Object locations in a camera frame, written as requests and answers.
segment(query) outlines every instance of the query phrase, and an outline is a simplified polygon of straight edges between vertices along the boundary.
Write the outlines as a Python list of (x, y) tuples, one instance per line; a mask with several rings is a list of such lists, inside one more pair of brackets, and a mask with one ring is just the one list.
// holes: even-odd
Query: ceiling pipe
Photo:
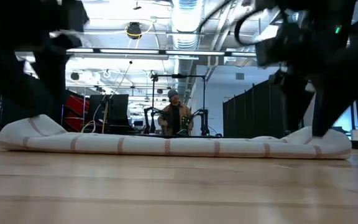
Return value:
[[(173, 48), (175, 50), (197, 50), (200, 44), (200, 37), (196, 34), (198, 25), (203, 16), (204, 0), (173, 0), (172, 9), (172, 32), (179, 32), (178, 35), (173, 35)], [(180, 35), (181, 32), (193, 33), (188, 35)], [(193, 61), (191, 60), (175, 60), (174, 73), (191, 75)], [(189, 83), (189, 78), (186, 81), (178, 79), (177, 90), (178, 93), (186, 99), (186, 90)]]
[(216, 42), (218, 41), (219, 37), (221, 36), (222, 28), (225, 25), (225, 23), (229, 17), (229, 12), (231, 11), (232, 5), (233, 5), (233, 2), (229, 5), (227, 5), (223, 9), (222, 14), (219, 16), (219, 18), (221, 18), (221, 19), (219, 20), (218, 28), (216, 29), (214, 39), (212, 40), (211, 46), (209, 48), (210, 50), (214, 50)]
[[(224, 24), (226, 23), (226, 21), (228, 21), (227, 23), (229, 24), (226, 29), (224, 30), (219, 42), (217, 45), (212, 45), (211, 46), (211, 50), (221, 50), (222, 46), (223, 46), (223, 43), (224, 41), (226, 40), (226, 37), (227, 35), (229, 34), (230, 32), (230, 24), (232, 24), (234, 22), (234, 19), (236, 18), (236, 9), (238, 6), (240, 6), (241, 4), (240, 3), (240, 0), (236, 0), (236, 1), (233, 1), (230, 6), (227, 7), (228, 9), (228, 14), (227, 14), (227, 17), (226, 19), (224, 20)], [(205, 77), (206, 77), (206, 81), (208, 82), (209, 79), (211, 78), (212, 74), (214, 73), (215, 71), (215, 68), (218, 66), (219, 64), (219, 60), (218, 58), (215, 58), (215, 64), (214, 65), (211, 65), (211, 61), (210, 61), (210, 58), (208, 58), (208, 69), (205, 73)]]

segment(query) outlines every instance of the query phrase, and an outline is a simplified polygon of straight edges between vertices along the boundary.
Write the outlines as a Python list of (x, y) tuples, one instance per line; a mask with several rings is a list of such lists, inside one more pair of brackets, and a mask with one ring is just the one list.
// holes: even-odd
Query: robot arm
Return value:
[[(288, 71), (281, 75), (285, 80), (282, 89), (287, 99), (284, 102), (287, 111), (301, 103), (302, 97), (299, 96), (303, 94), (307, 81), (313, 83), (316, 89), (314, 136), (323, 136), (358, 98), (358, 45), (346, 48), (355, 4), (356, 0), (256, 0), (255, 9), (240, 18), (234, 30), (239, 44), (255, 45), (258, 66), (279, 62), (287, 66)], [(258, 43), (246, 43), (239, 38), (246, 19), (274, 7), (278, 7), (284, 17), (276, 37)], [(301, 25), (289, 22), (284, 13), (286, 9), (306, 11), (308, 16)], [(214, 10), (206, 19), (218, 11)]]
[[(150, 127), (150, 124), (149, 124), (149, 117), (147, 116), (147, 113), (150, 110), (152, 111), (152, 114), (151, 114), (151, 116), (152, 116), (152, 125), (151, 125), (151, 127)], [(155, 114), (160, 115), (160, 117), (158, 118), (158, 123), (160, 123), (160, 118), (166, 117), (166, 112), (164, 112), (162, 110), (158, 110), (158, 109), (153, 108), (153, 107), (149, 107), (149, 108), (144, 109), (144, 116), (145, 116), (145, 123), (146, 123), (144, 134), (150, 134), (150, 133), (155, 132), (155, 125), (154, 125), (154, 115)]]
[(189, 129), (191, 125), (193, 125), (193, 120), (196, 116), (201, 117), (201, 135), (206, 136), (209, 135), (209, 129), (208, 129), (208, 110), (199, 109), (195, 111), (190, 117), (182, 118), (182, 126), (184, 129)]

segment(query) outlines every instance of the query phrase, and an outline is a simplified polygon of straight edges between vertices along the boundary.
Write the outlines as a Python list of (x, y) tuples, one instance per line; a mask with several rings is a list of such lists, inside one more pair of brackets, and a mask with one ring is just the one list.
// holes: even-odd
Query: ceiling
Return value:
[[(80, 37), (83, 47), (107, 48), (107, 49), (175, 49), (177, 40), (193, 38), (195, 34), (190, 31), (196, 27), (203, 15), (211, 12), (222, 0), (198, 0), (202, 4), (197, 13), (177, 14), (177, 9), (171, 7), (169, 1), (153, 0), (83, 0), (84, 7), (90, 18), (85, 27), (85, 32), (76, 34)], [(179, 5), (179, 0), (172, 1), (174, 6)], [(197, 45), (195, 50), (236, 50), (251, 52), (252, 48), (239, 48), (234, 40), (234, 28), (230, 24), (236, 18), (248, 11), (252, 6), (241, 6), (242, 0), (234, 1), (217, 16), (214, 16), (203, 28), (200, 36), (196, 36)], [(275, 36), (274, 27), (270, 26), (276, 11), (264, 11), (251, 17), (244, 23), (241, 29), (241, 36), (247, 40), (253, 40), (259, 34), (264, 38)], [(355, 19), (358, 20), (358, 3), (355, 12)], [(142, 30), (142, 37), (133, 40), (126, 34), (126, 27), (130, 22), (139, 22)], [(178, 30), (188, 30), (185, 33), (178, 33)], [(29, 62), (34, 61), (31, 53), (18, 54)], [(134, 58), (133, 55), (98, 55), (75, 53), (67, 63), (66, 76), (67, 86), (71, 90), (85, 95), (99, 93), (95, 85), (101, 86), (106, 93), (129, 94), (129, 108), (134, 113), (141, 113), (142, 108), (150, 106), (149, 97), (152, 95), (151, 73), (173, 74), (180, 69), (179, 63), (190, 63), (188, 73), (195, 74), (195, 65), (202, 65), (197, 69), (199, 74), (202, 69), (207, 69), (206, 57), (142, 57)], [(258, 68), (237, 68), (255, 65), (255, 60), (249, 58), (236, 58), (233, 63), (225, 60), (217, 66), (209, 82), (222, 83), (225, 85), (238, 85), (241, 82), (263, 81), (270, 74), (266, 70)], [(29, 63), (25, 67), (28, 73), (34, 73)], [(234, 74), (245, 71), (245, 80), (236, 80)], [(73, 72), (80, 74), (79, 80), (72, 80)], [(189, 98), (191, 85), (194, 80), (177, 80), (170, 77), (161, 77), (155, 84), (157, 88), (163, 89), (162, 94), (157, 94), (159, 103), (157, 108), (163, 108), (167, 102), (168, 88), (180, 90), (182, 97)]]

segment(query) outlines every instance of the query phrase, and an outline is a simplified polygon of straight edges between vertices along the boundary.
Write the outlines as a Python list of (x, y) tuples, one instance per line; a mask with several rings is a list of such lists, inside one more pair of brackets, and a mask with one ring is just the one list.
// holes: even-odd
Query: black cable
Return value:
[(157, 6), (165, 6), (165, 7), (171, 7), (172, 5), (170, 4), (159, 4), (159, 3), (156, 3), (156, 2), (153, 2), (154, 5), (157, 5)]
[(210, 129), (212, 129), (212, 131), (215, 132), (215, 134), (218, 134), (218, 133), (215, 131), (215, 129), (211, 128), (211, 126), (208, 125), (208, 127), (209, 127)]
[(235, 38), (235, 40), (237, 41), (237, 43), (239, 43), (240, 45), (243, 45), (243, 46), (250, 46), (250, 45), (255, 45), (255, 44), (258, 43), (258, 42), (248, 42), (248, 43), (247, 43), (247, 42), (243, 42), (242, 40), (240, 40), (240, 30), (241, 30), (241, 27), (242, 27), (243, 23), (245, 23), (245, 21), (246, 21), (249, 17), (251, 17), (251, 16), (255, 15), (256, 13), (261, 12), (261, 11), (263, 11), (263, 10), (264, 10), (264, 9), (254, 9), (254, 10), (252, 10), (251, 12), (249, 12), (249, 13), (243, 15), (243, 16), (241, 17), (241, 19), (239, 19), (239, 20), (237, 21), (236, 26), (234, 27), (234, 38)]
[(209, 19), (211, 17), (213, 17), (216, 13), (218, 13), (221, 9), (226, 7), (232, 1), (234, 1), (234, 0), (226, 0), (226, 1), (222, 2), (222, 4), (220, 4), (218, 7), (216, 7), (214, 9), (214, 11), (212, 11), (208, 16), (206, 16), (205, 19), (199, 24), (199, 26), (197, 28), (197, 33), (201, 33), (201, 29), (209, 21)]

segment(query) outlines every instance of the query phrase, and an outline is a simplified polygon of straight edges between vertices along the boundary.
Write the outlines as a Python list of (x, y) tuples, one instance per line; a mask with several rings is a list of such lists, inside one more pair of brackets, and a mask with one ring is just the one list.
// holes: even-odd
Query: black machine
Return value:
[(90, 96), (88, 119), (95, 121), (97, 132), (101, 132), (103, 122), (105, 133), (128, 134), (135, 132), (128, 121), (128, 99), (128, 94)]
[(208, 129), (208, 110), (207, 109), (199, 109), (195, 111), (190, 118), (182, 117), (182, 124), (183, 129), (188, 129), (188, 125), (190, 122), (196, 117), (201, 117), (201, 135), (202, 136), (209, 136), (209, 129)]
[[(209, 135), (209, 130), (208, 130), (208, 110), (205, 109), (205, 86), (206, 86), (206, 77), (205, 77), (205, 75), (182, 75), (182, 74), (158, 75), (156, 73), (153, 73), (151, 75), (151, 79), (153, 81), (152, 106), (150, 108), (146, 108), (144, 110), (145, 122), (146, 122), (146, 128), (145, 128), (144, 133), (149, 134), (149, 133), (154, 133), (155, 132), (154, 115), (160, 114), (162, 116), (167, 116), (167, 114), (165, 112), (163, 112), (162, 110), (158, 110), (158, 109), (154, 108), (155, 83), (158, 82), (159, 77), (172, 77), (172, 78), (193, 77), (193, 78), (202, 78), (203, 79), (203, 107), (201, 109), (197, 110), (196, 112), (194, 112), (193, 115), (190, 118), (183, 118), (182, 123), (183, 122), (190, 123), (190, 121), (192, 121), (195, 116), (201, 116), (201, 135), (202, 136)], [(147, 113), (150, 110), (152, 110), (152, 114), (151, 114), (152, 124), (151, 124), (151, 126), (149, 125), (149, 118), (147, 116)]]
[[(233, 0), (224, 1), (200, 24), (204, 24)], [(305, 86), (316, 89), (313, 135), (323, 136), (340, 115), (358, 98), (358, 42), (347, 45), (356, 0), (256, 0), (255, 9), (237, 21), (234, 37), (240, 45), (255, 45), (257, 63), (261, 67), (283, 62), (286, 72), (271, 76), (280, 85), (286, 117), (296, 118), (288, 124), (296, 131), (305, 113), (297, 105), (304, 99)], [(265, 9), (279, 8), (283, 24), (276, 37), (248, 43), (240, 39), (242, 24)], [(291, 21), (286, 10), (299, 12)]]

